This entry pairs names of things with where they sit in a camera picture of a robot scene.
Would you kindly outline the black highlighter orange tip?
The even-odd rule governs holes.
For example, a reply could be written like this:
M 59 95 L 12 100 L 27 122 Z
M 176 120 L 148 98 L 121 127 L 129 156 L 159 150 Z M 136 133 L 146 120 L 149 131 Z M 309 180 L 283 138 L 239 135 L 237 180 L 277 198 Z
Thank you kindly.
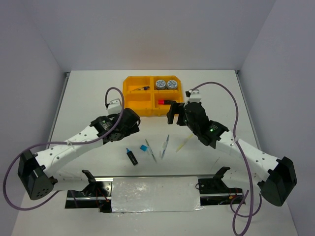
M 159 105 L 171 105 L 173 103 L 176 103 L 175 100 L 159 100 L 158 104 Z

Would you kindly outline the round blue-white tin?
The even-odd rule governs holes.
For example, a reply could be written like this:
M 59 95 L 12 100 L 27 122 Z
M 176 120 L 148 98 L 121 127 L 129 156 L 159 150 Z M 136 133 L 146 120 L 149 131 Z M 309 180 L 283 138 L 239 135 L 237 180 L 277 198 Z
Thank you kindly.
M 163 79 L 156 80 L 155 88 L 157 90 L 164 90 L 164 89 L 166 89 L 166 81 L 163 80 Z
M 167 89 L 169 90 L 177 90 L 178 82 L 176 80 L 169 80 L 166 84 Z

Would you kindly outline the blue highlighter cap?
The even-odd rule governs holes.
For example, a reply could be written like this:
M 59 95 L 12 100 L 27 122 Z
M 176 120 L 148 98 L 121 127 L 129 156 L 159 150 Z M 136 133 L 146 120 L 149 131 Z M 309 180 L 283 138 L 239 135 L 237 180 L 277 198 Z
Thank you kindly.
M 146 150 L 147 150 L 147 147 L 146 147 L 145 145 L 141 145 L 140 149 L 141 149 L 142 151 L 146 151 Z

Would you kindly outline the small glue bottle blue cap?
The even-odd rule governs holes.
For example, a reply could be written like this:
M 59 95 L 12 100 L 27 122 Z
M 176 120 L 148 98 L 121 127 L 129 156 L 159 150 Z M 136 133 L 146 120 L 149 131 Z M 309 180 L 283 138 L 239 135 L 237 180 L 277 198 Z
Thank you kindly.
M 150 86 L 143 86 L 143 87 L 132 89 L 131 91 L 146 91 L 149 89 L 150 89 Z

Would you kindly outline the black highlighter blue tip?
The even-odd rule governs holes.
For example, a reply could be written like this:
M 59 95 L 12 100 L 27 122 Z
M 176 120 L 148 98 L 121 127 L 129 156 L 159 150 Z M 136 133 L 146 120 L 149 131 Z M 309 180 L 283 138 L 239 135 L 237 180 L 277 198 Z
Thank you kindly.
M 133 152 L 126 148 L 126 154 L 129 157 L 130 161 L 132 162 L 133 166 L 138 164 L 138 161 L 136 160 L 136 157 L 134 156 Z

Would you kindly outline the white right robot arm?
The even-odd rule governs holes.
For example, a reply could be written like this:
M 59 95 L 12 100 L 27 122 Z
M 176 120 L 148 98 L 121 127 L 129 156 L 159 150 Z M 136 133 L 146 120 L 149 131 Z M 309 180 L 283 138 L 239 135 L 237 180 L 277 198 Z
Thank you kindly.
M 251 171 L 259 176 L 257 186 L 262 197 L 277 207 L 284 204 L 297 184 L 291 159 L 268 155 L 235 138 L 226 126 L 208 119 L 201 103 L 173 103 L 167 113 L 168 124 L 173 123 L 175 115 L 178 116 L 177 125 L 187 126 L 203 145 L 247 160 Z

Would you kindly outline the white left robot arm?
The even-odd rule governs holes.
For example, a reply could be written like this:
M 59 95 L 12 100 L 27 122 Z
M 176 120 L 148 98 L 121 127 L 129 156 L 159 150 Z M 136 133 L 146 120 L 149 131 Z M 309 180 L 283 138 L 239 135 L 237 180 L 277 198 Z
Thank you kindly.
M 94 148 L 139 132 L 139 124 L 140 116 L 132 109 L 125 108 L 122 113 L 96 118 L 65 145 L 56 145 L 37 153 L 24 151 L 19 160 L 18 176 L 29 198 L 39 200 L 62 184 L 66 184 L 67 190 L 80 191 L 85 196 L 93 195 L 102 184 L 95 180 L 90 171 L 82 170 L 77 177 L 81 181 L 79 185 L 73 184 L 73 177 L 65 177 L 58 171 Z

